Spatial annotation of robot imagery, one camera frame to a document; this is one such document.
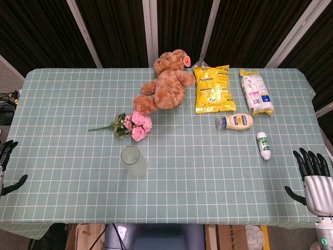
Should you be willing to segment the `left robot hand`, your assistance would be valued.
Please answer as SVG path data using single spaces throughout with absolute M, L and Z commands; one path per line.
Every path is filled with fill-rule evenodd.
M 26 182 L 28 175 L 24 174 L 20 180 L 10 186 L 4 187 L 4 177 L 5 171 L 7 169 L 7 165 L 10 159 L 10 155 L 12 150 L 18 145 L 18 142 L 14 142 L 13 140 L 7 141 L 1 147 L 1 197 L 6 196 L 7 194 L 18 190 L 20 187 L 24 185 Z

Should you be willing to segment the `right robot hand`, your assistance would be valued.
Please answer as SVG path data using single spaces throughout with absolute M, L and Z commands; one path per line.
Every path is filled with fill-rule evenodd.
M 332 216 L 332 176 L 328 163 L 320 153 L 299 148 L 293 151 L 297 160 L 305 196 L 297 195 L 288 186 L 285 191 L 294 201 L 306 206 L 316 216 Z

